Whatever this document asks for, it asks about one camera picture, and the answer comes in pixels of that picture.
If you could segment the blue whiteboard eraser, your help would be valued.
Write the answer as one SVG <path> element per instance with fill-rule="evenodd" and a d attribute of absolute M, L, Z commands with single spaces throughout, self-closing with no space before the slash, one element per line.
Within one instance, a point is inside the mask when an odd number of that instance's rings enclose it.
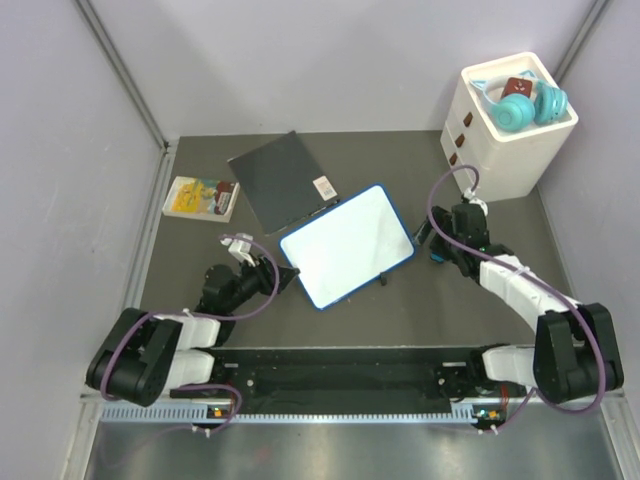
<path fill-rule="evenodd" d="M 429 244 L 430 258 L 439 264 L 446 261 L 446 249 L 443 247 L 443 243 L 439 238 L 433 239 Z"/>

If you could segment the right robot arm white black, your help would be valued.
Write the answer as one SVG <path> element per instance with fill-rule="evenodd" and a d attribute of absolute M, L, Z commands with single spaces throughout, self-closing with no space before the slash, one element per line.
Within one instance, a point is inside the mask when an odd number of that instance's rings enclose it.
<path fill-rule="evenodd" d="M 474 350 L 466 372 L 474 393 L 487 396 L 509 382 L 535 388 L 558 405 L 623 386 L 609 310 L 559 293 L 506 246 L 491 243 L 481 206 L 469 201 L 450 210 L 433 206 L 413 240 L 427 245 L 434 261 L 455 265 L 462 276 L 503 300 L 534 333 L 531 347 L 496 344 Z"/>

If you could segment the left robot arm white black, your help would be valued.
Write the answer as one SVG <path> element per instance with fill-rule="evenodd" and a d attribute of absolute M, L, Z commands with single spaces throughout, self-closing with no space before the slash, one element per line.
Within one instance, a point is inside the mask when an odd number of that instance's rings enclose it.
<path fill-rule="evenodd" d="M 177 315 L 127 308 L 91 360 L 85 384 L 109 399 L 148 407 L 161 395 L 193 384 L 205 396 L 226 387 L 227 374 L 207 352 L 223 345 L 235 322 L 228 318 L 257 294 L 279 294 L 300 273 L 251 257 L 234 272 L 217 264 L 205 274 L 194 311 Z"/>

